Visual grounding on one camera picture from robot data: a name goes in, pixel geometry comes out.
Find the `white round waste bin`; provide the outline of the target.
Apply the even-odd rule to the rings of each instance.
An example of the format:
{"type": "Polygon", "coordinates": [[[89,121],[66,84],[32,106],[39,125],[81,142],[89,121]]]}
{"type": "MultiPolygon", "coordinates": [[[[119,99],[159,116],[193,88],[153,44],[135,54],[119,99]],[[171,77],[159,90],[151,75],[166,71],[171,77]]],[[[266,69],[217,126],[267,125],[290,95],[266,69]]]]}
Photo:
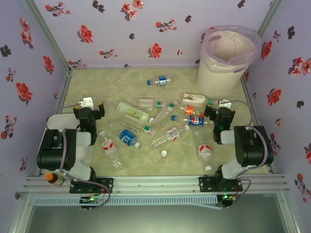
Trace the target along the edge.
{"type": "Polygon", "coordinates": [[[247,68],[236,73],[214,73],[200,61],[197,78],[198,89],[209,98],[222,99],[231,93],[247,68]]]}

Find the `translucent plastic bin liner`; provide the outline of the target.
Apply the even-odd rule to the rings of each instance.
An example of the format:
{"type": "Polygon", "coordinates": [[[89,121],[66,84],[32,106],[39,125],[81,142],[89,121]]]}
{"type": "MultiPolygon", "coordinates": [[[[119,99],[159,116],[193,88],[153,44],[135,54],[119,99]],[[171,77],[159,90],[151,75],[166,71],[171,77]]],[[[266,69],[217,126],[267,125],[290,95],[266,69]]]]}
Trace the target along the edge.
{"type": "Polygon", "coordinates": [[[214,73],[236,73],[260,58],[261,46],[261,37],[246,26],[211,27],[202,42],[201,63],[214,73]]]}

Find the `brown bottle orange cap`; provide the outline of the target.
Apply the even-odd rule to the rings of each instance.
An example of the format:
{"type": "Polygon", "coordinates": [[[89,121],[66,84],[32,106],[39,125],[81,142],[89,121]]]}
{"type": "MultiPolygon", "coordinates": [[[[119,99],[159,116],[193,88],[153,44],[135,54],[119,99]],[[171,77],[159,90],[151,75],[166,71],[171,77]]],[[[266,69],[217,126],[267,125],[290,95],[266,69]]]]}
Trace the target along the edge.
{"type": "Polygon", "coordinates": [[[45,179],[53,185],[59,186],[63,184],[63,177],[56,173],[46,173],[45,179]]]}

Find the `large bottle pale green label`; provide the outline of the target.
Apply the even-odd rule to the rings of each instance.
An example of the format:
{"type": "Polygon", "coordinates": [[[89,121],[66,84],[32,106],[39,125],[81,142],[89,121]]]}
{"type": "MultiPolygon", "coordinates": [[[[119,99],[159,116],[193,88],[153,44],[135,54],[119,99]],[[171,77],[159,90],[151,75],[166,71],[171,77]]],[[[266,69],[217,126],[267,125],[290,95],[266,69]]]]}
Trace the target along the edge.
{"type": "Polygon", "coordinates": [[[150,116],[149,113],[135,107],[132,106],[131,104],[125,102],[125,101],[120,101],[118,106],[117,106],[117,110],[121,113],[125,113],[128,114],[136,119],[142,120],[144,122],[150,122],[152,123],[154,118],[152,116],[150,116]]]}

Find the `white bottle bird label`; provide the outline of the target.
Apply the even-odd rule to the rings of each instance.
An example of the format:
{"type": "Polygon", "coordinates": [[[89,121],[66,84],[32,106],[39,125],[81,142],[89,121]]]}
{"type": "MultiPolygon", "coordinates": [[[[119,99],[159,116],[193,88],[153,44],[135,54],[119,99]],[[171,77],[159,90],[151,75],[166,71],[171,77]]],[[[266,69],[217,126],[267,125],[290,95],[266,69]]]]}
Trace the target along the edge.
{"type": "Polygon", "coordinates": [[[191,105],[194,107],[203,107],[205,105],[212,105],[212,99],[206,98],[204,95],[189,94],[185,93],[183,95],[184,104],[191,105]]]}

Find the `blue label bottle white cap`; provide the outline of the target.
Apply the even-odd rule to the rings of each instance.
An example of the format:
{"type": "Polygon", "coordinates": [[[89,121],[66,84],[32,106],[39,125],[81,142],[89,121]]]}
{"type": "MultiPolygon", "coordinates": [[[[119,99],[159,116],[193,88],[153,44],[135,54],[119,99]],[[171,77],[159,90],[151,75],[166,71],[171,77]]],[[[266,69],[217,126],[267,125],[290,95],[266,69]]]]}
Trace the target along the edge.
{"type": "Polygon", "coordinates": [[[138,141],[137,136],[130,130],[125,129],[121,131],[119,138],[127,146],[134,146],[137,149],[140,149],[142,146],[142,144],[138,141]]]}

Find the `clear bottle red label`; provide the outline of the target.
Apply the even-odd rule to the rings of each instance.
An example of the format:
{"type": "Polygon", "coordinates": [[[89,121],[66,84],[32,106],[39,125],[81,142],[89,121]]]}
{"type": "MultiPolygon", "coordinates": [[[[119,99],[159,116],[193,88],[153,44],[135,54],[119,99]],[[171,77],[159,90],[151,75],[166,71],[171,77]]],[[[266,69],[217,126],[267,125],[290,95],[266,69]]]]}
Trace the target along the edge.
{"type": "Polygon", "coordinates": [[[115,145],[115,142],[110,137],[106,131],[100,131],[99,137],[101,139],[101,146],[104,150],[106,157],[110,160],[112,166],[116,171],[121,171],[124,169],[124,165],[121,161],[118,148],[115,145]]]}
{"type": "Polygon", "coordinates": [[[210,164],[210,158],[212,157],[212,151],[208,143],[208,137],[203,128],[195,128],[194,130],[195,142],[197,143],[196,151],[199,159],[204,165],[205,171],[212,170],[210,164]]]}

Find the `clear bottle orange label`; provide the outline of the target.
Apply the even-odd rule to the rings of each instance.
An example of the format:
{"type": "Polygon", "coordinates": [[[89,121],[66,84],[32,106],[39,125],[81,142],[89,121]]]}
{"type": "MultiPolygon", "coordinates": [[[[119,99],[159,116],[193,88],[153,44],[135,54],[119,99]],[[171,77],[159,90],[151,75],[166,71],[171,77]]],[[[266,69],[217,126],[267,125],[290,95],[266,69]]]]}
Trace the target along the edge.
{"type": "Polygon", "coordinates": [[[182,104],[181,106],[178,107],[177,113],[181,115],[204,117],[205,116],[204,111],[205,109],[203,107],[182,104]]]}

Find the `aluminium frame post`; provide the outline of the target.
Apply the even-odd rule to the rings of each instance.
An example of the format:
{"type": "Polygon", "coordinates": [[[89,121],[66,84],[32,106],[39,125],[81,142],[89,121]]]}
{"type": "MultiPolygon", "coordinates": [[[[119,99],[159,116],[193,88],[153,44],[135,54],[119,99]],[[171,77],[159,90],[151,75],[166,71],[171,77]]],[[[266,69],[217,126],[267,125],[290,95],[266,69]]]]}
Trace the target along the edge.
{"type": "Polygon", "coordinates": [[[49,45],[52,47],[54,53],[56,54],[57,58],[62,63],[63,67],[65,68],[67,73],[71,72],[71,68],[69,67],[60,47],[58,46],[49,26],[47,25],[43,15],[41,14],[38,6],[36,5],[34,0],[22,0],[31,15],[33,16],[34,20],[39,25],[42,33],[44,34],[45,38],[47,39],[49,45]]]}
{"type": "Polygon", "coordinates": [[[272,20],[274,19],[276,13],[278,12],[279,8],[282,6],[284,0],[271,0],[268,13],[266,14],[260,28],[257,31],[257,34],[260,37],[263,37],[271,24],[272,20]]]}

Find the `small bottle blue label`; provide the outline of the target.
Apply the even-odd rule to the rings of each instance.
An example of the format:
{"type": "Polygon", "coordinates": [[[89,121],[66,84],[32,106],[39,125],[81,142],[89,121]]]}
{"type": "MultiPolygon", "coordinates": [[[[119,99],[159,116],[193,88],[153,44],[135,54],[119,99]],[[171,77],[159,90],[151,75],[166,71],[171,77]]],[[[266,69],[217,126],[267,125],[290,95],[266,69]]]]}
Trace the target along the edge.
{"type": "Polygon", "coordinates": [[[166,75],[159,75],[151,80],[147,80],[148,86],[167,86],[172,83],[171,78],[166,75]]]}

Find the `ribbed bottle red white label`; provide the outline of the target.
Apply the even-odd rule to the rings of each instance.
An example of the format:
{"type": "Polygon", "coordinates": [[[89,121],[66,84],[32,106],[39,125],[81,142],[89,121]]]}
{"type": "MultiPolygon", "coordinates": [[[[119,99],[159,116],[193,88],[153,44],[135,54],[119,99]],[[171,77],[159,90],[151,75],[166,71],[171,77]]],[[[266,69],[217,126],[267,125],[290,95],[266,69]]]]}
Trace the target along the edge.
{"type": "Polygon", "coordinates": [[[172,126],[163,132],[159,137],[150,142],[151,148],[160,148],[170,142],[178,140],[182,134],[189,131],[189,125],[172,126]]]}

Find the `clear Pepsi bottle blue cap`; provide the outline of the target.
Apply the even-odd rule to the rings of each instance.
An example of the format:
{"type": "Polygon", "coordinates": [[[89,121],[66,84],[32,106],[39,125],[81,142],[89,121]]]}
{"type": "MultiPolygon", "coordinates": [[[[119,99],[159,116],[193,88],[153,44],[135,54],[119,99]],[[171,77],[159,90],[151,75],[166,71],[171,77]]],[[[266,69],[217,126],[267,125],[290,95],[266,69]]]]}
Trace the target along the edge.
{"type": "Polygon", "coordinates": [[[203,127],[214,123],[207,117],[192,116],[192,115],[172,115],[171,121],[194,127],[203,127]]]}

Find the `long clear bottle green cap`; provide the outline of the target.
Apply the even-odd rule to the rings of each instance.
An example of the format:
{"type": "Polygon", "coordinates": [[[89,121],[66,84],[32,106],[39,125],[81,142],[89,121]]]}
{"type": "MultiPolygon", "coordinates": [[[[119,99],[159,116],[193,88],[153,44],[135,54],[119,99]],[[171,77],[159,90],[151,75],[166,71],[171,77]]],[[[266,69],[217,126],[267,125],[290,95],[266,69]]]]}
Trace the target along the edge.
{"type": "Polygon", "coordinates": [[[168,119],[171,117],[174,108],[178,105],[178,101],[173,100],[168,106],[163,108],[153,120],[153,126],[160,130],[167,123],[168,119]]]}

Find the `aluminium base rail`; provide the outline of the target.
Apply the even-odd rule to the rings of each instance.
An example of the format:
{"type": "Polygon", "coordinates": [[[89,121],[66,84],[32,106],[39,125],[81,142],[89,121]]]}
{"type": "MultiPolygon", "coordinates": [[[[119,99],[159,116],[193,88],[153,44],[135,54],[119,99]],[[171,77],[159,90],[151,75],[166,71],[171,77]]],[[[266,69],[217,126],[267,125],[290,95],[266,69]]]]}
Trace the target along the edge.
{"type": "MultiPolygon", "coordinates": [[[[117,176],[113,177],[113,196],[133,195],[198,195],[202,194],[198,178],[193,176],[117,176]]],[[[243,190],[250,183],[248,194],[274,194],[290,191],[282,174],[250,174],[241,177],[243,190]]],[[[29,177],[22,192],[33,195],[67,195],[70,179],[60,186],[49,184],[44,177],[29,177]]],[[[232,192],[209,192],[228,194],[232,192]]]]}

